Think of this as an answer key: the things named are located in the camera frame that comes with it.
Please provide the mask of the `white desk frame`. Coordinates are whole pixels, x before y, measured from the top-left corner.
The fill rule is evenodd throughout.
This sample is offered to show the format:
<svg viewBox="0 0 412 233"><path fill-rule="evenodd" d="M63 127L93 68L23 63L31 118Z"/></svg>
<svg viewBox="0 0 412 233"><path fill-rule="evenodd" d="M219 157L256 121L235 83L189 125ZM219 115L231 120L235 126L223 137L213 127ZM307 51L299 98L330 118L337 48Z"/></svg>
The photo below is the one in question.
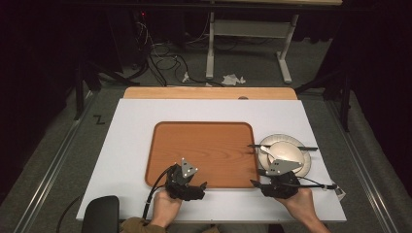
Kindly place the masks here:
<svg viewBox="0 0 412 233"><path fill-rule="evenodd" d="M283 39L284 46L276 52L276 59L281 70L284 83L291 83L292 77L286 61L286 56L292 41L299 15L293 15L288 22L268 22L234 19L215 19L215 14L209 14L209 39L206 59L207 80L214 78L214 42L216 36L251 37L266 39Z"/></svg>

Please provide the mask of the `black chopsticks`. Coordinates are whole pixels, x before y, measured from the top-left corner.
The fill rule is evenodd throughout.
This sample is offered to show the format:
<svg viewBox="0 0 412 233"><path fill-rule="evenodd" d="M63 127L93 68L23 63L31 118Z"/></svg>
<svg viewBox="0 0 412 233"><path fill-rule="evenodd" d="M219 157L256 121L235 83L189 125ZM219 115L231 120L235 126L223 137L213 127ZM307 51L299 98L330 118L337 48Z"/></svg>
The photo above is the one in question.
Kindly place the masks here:
<svg viewBox="0 0 412 233"><path fill-rule="evenodd" d="M270 148L271 146L261 145L261 144L258 144L258 145L251 144L251 145L247 145L247 147L250 147L250 148L260 148L260 147ZM303 147L303 146L295 146L295 147L297 147L299 150L304 150L304 151L316 151L316 150L318 150L318 148L316 148L316 147Z"/></svg>

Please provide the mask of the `black metal stand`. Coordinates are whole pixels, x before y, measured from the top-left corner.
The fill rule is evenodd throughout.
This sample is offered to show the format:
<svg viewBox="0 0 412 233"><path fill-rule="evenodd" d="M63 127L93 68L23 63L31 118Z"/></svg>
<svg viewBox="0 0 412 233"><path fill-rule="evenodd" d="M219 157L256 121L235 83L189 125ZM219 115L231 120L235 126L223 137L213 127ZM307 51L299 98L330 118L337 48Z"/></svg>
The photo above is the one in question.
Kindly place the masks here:
<svg viewBox="0 0 412 233"><path fill-rule="evenodd" d="M315 88L317 86L325 85L326 89L323 92L325 100L334 100L340 98L340 112L339 121L343 129L348 132L348 114L350 106L350 92L351 92L351 73L345 69L339 68L332 72L320 76L315 80L305 83L294 89L296 94Z"/></svg>
<svg viewBox="0 0 412 233"><path fill-rule="evenodd" d="M91 71L96 71L97 73L103 73L115 81L125 84L127 86L139 86L139 83L135 83L121 75L110 71L95 62L90 60L81 59L78 63L78 67L75 71L75 90L76 90L76 115L75 120L78 120L81 115L86 110L85 97L84 97L84 83L88 86L91 91L99 91L101 89L101 84L97 78L93 78L90 74Z"/></svg>

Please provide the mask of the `person's left hand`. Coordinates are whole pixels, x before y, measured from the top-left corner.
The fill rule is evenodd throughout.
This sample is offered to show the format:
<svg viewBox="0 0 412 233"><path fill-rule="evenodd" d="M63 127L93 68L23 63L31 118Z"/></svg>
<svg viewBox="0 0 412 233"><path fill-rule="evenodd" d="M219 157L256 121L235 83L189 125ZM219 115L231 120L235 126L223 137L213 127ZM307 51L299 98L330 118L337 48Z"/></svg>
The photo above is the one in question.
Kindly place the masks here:
<svg viewBox="0 0 412 233"><path fill-rule="evenodd" d="M176 218L181 206L181 199L171 198L166 190L159 191L154 197L151 224L166 228Z"/></svg>

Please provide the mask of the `large crumpled white paper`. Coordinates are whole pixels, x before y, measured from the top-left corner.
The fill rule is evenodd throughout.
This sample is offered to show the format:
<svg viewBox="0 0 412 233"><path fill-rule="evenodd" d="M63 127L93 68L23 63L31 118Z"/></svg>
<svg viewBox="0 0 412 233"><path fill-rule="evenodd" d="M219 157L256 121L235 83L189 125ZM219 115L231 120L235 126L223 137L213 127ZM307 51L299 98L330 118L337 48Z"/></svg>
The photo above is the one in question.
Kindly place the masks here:
<svg viewBox="0 0 412 233"><path fill-rule="evenodd" d="M238 78L235 74L225 75L222 84L236 86L238 83L243 84L246 80L243 77Z"/></svg>

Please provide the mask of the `white plate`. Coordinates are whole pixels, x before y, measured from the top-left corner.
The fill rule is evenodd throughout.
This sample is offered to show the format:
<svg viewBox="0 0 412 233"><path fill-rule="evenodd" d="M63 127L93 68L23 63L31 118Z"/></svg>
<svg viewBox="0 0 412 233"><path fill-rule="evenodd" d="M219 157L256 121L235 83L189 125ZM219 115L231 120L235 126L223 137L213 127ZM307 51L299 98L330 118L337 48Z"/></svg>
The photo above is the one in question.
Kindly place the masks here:
<svg viewBox="0 0 412 233"><path fill-rule="evenodd" d="M277 142L289 142L296 146L303 146L303 144L299 142L297 139L285 134L274 134L267 136L260 142L260 144L272 146L274 143ZM309 151L302 150L302 153L304 156L304 165L300 169L293 169L293 172L299 177L305 177L309 173L311 168L311 157Z"/></svg>

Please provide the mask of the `brown wooden tray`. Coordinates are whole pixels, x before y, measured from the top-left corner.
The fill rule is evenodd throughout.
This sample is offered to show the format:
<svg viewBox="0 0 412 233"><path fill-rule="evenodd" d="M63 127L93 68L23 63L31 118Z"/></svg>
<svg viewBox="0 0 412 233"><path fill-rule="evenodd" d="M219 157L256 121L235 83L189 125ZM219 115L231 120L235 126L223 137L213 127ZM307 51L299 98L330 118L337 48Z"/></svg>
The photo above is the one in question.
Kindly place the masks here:
<svg viewBox="0 0 412 233"><path fill-rule="evenodd" d="M246 122L163 121L154 127L145 182L152 186L168 167L187 160L197 169L191 184L251 188L259 179L253 128Z"/></svg>

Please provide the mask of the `person's right hand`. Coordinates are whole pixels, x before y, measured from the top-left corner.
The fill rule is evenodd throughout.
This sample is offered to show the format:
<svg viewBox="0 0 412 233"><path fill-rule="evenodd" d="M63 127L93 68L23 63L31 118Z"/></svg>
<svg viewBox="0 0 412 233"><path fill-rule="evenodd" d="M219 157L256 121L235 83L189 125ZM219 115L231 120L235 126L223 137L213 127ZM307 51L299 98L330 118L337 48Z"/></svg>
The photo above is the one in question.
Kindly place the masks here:
<svg viewBox="0 0 412 233"><path fill-rule="evenodd" d="M311 189L300 188L298 192L287 199L276 198L289 212L289 214L308 229L311 229L319 221L313 201Z"/></svg>

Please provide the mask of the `metal floor rail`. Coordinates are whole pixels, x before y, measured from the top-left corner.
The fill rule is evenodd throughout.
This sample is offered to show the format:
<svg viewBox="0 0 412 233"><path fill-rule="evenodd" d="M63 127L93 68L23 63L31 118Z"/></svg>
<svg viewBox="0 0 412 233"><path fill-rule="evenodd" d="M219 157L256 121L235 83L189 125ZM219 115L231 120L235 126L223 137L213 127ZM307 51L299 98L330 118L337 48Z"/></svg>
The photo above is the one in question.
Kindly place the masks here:
<svg viewBox="0 0 412 233"><path fill-rule="evenodd" d="M92 102L94 101L97 93L89 91L86 95L84 110L78 114L73 123L71 124L68 132L66 133L64 139L62 140L57 153L55 154L51 164L42 178L40 184L36 188L33 197L25 209L24 214L20 218L13 233L28 233L35 218L39 214L41 208L43 207L52 186L67 158L68 150L71 147L72 141L75 138L80 125L82 124L83 118L86 112L89 110Z"/></svg>
<svg viewBox="0 0 412 233"><path fill-rule="evenodd" d="M387 209L387 205L384 202L383 196L378 190L375 182L373 181L370 173L368 172L364 162L361 159L361 154L356 147L355 140L350 135L349 131L346 131L342 123L340 122L339 111L336 105L332 102L326 101L326 107L333 115L335 124L339 128L344 142L349 149L352 163L355 166L356 174L360 180L362 189L368 199L369 205L376 215L381 229L384 233L398 233L398 229L394 223L394 220Z"/></svg>

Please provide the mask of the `white bowl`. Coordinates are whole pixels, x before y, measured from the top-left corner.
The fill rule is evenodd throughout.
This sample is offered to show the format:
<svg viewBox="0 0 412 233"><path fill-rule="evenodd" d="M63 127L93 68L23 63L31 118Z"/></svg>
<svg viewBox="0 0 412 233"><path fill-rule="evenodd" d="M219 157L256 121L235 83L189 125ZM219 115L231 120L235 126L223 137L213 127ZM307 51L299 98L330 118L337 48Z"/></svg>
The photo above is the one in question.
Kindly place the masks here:
<svg viewBox="0 0 412 233"><path fill-rule="evenodd" d="M296 162L298 169L304 165L302 151L294 144L289 142L274 143L269 149L268 163L273 163L276 159Z"/></svg>

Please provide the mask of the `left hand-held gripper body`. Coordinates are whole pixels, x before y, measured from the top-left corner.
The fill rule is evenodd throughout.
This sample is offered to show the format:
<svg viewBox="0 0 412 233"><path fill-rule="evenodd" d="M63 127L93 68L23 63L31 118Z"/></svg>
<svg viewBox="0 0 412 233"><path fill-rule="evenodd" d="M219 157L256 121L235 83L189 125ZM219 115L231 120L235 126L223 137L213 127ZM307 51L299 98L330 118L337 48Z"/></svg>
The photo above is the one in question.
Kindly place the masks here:
<svg viewBox="0 0 412 233"><path fill-rule="evenodd" d="M202 200L205 191L198 190L199 185L189 184L197 171L198 169L185 158L181 159L181 164L174 164L167 172L165 182L169 196L183 201Z"/></svg>

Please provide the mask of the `white spoon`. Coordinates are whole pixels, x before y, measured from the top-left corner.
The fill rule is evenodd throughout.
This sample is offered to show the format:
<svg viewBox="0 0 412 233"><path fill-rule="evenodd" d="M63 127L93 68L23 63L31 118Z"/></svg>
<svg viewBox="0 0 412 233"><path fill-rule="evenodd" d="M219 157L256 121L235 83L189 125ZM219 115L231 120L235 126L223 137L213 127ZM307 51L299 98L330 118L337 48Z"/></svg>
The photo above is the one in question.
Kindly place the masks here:
<svg viewBox="0 0 412 233"><path fill-rule="evenodd" d="M260 150L262 150L263 152L267 153L268 155L270 155L273 159L277 159L277 157L275 155L273 155L270 151L270 149L266 146L260 146L259 147Z"/></svg>

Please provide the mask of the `white table board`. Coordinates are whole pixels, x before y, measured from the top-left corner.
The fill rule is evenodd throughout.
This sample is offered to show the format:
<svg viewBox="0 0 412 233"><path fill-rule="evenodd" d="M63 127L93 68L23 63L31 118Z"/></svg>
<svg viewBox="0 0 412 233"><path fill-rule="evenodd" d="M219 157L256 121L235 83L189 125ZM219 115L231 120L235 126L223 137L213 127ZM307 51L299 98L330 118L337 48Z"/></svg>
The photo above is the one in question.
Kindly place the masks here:
<svg viewBox="0 0 412 233"><path fill-rule="evenodd" d="M121 99L77 213L84 218L95 198L116 195L120 216L143 213L150 188L144 176L154 127L161 121L240 121L260 141L273 133L295 137L306 146L317 142L299 100ZM183 205L178 222L285 222L285 208L258 189L207 189L200 201Z"/></svg>

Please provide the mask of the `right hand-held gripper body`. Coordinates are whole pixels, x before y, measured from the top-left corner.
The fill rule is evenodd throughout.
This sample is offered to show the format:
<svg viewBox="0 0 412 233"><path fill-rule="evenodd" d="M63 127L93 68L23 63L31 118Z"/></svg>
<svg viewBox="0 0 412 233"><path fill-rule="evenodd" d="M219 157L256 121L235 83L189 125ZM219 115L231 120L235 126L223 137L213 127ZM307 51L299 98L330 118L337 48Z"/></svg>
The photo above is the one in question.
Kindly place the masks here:
<svg viewBox="0 0 412 233"><path fill-rule="evenodd" d="M298 164L292 161L276 159L266 170L266 176L270 179L269 184L263 184L261 192L264 196L287 199L298 192L300 186L293 169Z"/></svg>

